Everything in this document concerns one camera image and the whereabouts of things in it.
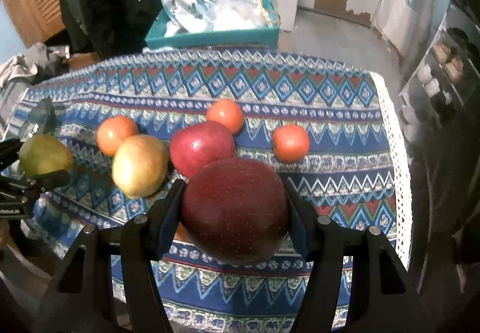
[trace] tablecloth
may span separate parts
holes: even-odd
[[[104,119],[127,115],[141,132],[168,141],[176,130],[204,121],[216,98],[231,98],[245,115],[235,136],[237,155],[270,165],[319,214],[340,225],[360,230],[377,225],[408,265],[407,157],[393,104],[376,73],[322,58],[247,50],[124,56],[29,89],[15,108],[10,135],[46,96],[55,105],[55,134],[71,149],[75,168],[72,182],[42,196],[27,224],[59,256],[84,224],[125,223],[148,210],[179,177],[170,173],[151,198],[124,196],[112,183],[111,159],[95,145],[95,129]],[[271,148],[272,132],[287,123],[304,127],[310,139],[308,155],[295,164],[279,163]],[[345,257],[334,327],[345,323],[351,263]],[[152,264],[169,318],[212,332],[287,332],[311,270],[288,237],[269,261],[252,266],[222,264],[180,241]],[[112,256],[112,272],[114,294],[124,300],[118,256]]]

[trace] green pear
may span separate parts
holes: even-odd
[[[51,135],[34,135],[18,152],[20,166],[28,177],[35,177],[53,171],[71,171],[74,158],[69,149]]]

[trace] apple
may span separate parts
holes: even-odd
[[[192,177],[183,193],[181,223],[205,253],[233,265],[267,261],[289,227],[284,185],[265,163],[222,159]]]
[[[170,159],[178,173],[192,177],[205,165],[235,156],[235,141],[230,130],[217,122],[194,124],[174,133]]]

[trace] wooden shutter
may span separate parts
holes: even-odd
[[[26,47],[65,29],[59,0],[2,0]]]

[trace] floor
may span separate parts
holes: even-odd
[[[358,24],[310,11],[298,10],[295,29],[283,32],[282,52],[321,56],[382,75],[395,107],[402,88],[398,58],[375,32]]]

